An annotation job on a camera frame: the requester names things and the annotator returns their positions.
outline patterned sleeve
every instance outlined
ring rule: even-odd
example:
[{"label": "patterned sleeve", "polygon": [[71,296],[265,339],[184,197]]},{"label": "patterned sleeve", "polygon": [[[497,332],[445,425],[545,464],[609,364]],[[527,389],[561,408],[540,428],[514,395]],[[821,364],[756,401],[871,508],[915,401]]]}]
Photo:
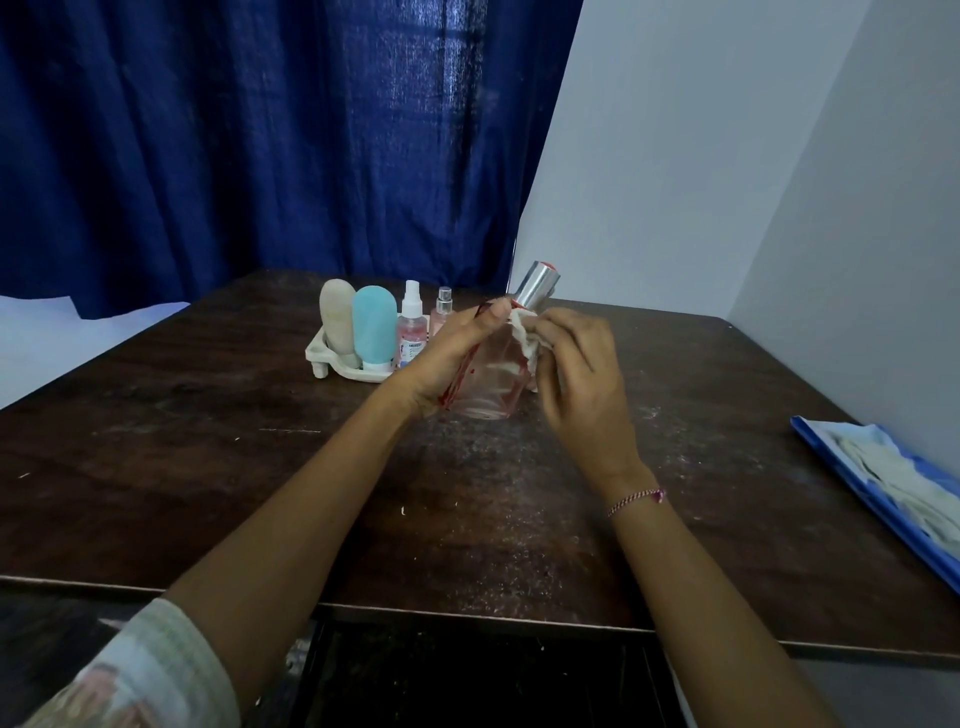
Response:
[{"label": "patterned sleeve", "polygon": [[178,606],[155,599],[23,728],[237,728],[227,672]]}]

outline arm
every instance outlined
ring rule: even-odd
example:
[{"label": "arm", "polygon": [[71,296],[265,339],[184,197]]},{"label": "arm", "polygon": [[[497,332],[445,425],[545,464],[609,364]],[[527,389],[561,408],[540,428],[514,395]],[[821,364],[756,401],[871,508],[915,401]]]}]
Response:
[{"label": "arm", "polygon": [[276,673],[313,611],[403,428],[436,408],[464,355],[503,324],[510,305],[500,300],[476,319],[474,310],[452,316],[436,341],[379,385],[306,465],[165,595],[220,658],[241,712]]},{"label": "arm", "polygon": [[[656,488],[607,323],[555,308],[524,325],[553,346],[537,366],[544,414],[597,494],[609,507]],[[613,527],[701,728],[839,725],[667,500],[635,500]]]}]

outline dark wooden table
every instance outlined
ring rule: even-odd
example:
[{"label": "dark wooden table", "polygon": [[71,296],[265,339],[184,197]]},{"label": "dark wooden table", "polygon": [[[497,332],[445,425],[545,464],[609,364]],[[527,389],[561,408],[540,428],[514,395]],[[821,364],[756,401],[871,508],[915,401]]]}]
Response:
[{"label": "dark wooden table", "polygon": [[[226,536],[371,390],[303,357],[322,282],[238,280],[0,412],[0,574],[162,590]],[[610,319],[642,455],[778,639],[960,658],[960,601],[789,427],[842,411],[720,319],[569,305]],[[532,395],[411,427],[323,602],[651,627]]]}]

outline white spray nozzle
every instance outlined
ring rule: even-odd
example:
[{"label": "white spray nozzle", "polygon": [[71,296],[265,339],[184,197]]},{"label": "white spray nozzle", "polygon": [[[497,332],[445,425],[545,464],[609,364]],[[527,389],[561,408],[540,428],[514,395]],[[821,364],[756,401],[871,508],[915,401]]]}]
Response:
[{"label": "white spray nozzle", "polygon": [[403,295],[400,313],[404,318],[418,319],[423,315],[423,301],[420,300],[420,284],[415,280],[407,281],[407,290]]}]

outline blue folder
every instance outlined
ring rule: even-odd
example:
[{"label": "blue folder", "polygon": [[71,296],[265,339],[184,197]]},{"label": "blue folder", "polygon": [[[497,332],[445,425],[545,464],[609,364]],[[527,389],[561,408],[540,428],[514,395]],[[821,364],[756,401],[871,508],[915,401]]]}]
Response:
[{"label": "blue folder", "polygon": [[860,469],[853,466],[846,454],[836,446],[830,434],[841,434],[854,439],[869,439],[895,447],[900,454],[911,460],[917,472],[934,483],[960,497],[960,483],[947,473],[927,462],[919,455],[898,443],[879,425],[850,425],[848,423],[811,422],[803,417],[790,418],[790,424],[809,445],[851,487],[867,507],[886,523],[903,542],[913,549],[926,564],[936,571],[950,587],[960,595],[960,561],[937,546],[912,521],[907,519],[896,503],[885,494],[873,480],[863,477]]}]

